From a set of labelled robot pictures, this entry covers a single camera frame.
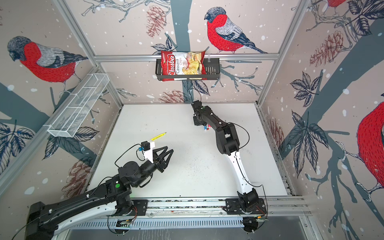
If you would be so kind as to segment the red cassava chips bag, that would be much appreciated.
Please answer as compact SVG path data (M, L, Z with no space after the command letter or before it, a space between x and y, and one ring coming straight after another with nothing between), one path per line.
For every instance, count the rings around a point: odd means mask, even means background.
M161 76L171 78L160 78L162 82L184 80L175 76L205 75L206 70L203 64L205 51L203 52L170 52L161 51Z

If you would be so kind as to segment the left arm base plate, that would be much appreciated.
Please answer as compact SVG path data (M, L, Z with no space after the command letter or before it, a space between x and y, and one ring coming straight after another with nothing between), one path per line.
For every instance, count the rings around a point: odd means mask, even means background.
M131 205L124 207L119 213L118 216L145 216L148 208L149 201L146 199L131 200Z

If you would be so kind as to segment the yellow highlighter pen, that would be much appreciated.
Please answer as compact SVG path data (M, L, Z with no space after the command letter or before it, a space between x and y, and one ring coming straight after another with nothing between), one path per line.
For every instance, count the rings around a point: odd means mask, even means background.
M162 134L159 134L159 135L157 135L157 136L151 138L151 141L155 141L155 140L157 140L157 139L159 139L159 138L165 136L166 134L167 134L166 132L165 132L165 133L162 133Z

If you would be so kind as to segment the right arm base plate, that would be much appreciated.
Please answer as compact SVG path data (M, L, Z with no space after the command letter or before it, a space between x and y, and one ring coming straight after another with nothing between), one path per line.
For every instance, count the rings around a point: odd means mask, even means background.
M256 202L241 203L238 198L225 199L223 210L228 215L266 215L267 208L264 199L259 198Z

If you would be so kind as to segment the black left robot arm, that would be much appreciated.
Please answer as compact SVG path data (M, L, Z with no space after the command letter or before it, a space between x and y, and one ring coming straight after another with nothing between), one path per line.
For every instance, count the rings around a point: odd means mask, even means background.
M168 147L143 148L147 159L141 166L131 161L118 168L118 174L105 177L94 189L68 200L45 205L37 202L30 206L25 230L26 240L51 240L61 232L80 223L105 216L145 214L146 202L137 206L131 198L132 188L148 184L155 171L163 172L169 164L173 150Z

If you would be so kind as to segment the aluminium front rail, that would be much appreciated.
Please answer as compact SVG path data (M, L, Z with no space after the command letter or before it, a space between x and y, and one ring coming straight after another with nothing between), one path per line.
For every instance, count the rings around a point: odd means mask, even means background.
M303 197L266 197L265 210L244 213L236 210L233 204L227 204L228 197L193 198L147 198L145 207L139 206L146 214L141 218L184 218L184 217L309 217L312 215Z

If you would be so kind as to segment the white mesh wall tray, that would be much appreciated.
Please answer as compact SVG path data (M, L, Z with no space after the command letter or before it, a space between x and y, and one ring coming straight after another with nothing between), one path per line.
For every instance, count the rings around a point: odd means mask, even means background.
M48 128L53 137L72 138L110 82L106 74L88 74L81 88L70 94L70 102Z

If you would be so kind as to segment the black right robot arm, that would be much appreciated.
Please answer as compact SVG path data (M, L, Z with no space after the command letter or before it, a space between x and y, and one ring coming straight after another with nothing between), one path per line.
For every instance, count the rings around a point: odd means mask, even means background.
M240 156L240 141L235 124L221 120L210 107L203 106L201 101L194 101L192 108L194 110L194 125L210 126L215 131L217 148L221 154L227 156L237 180L240 208L246 214L252 213L257 209L260 198L255 186L250 183L243 166Z

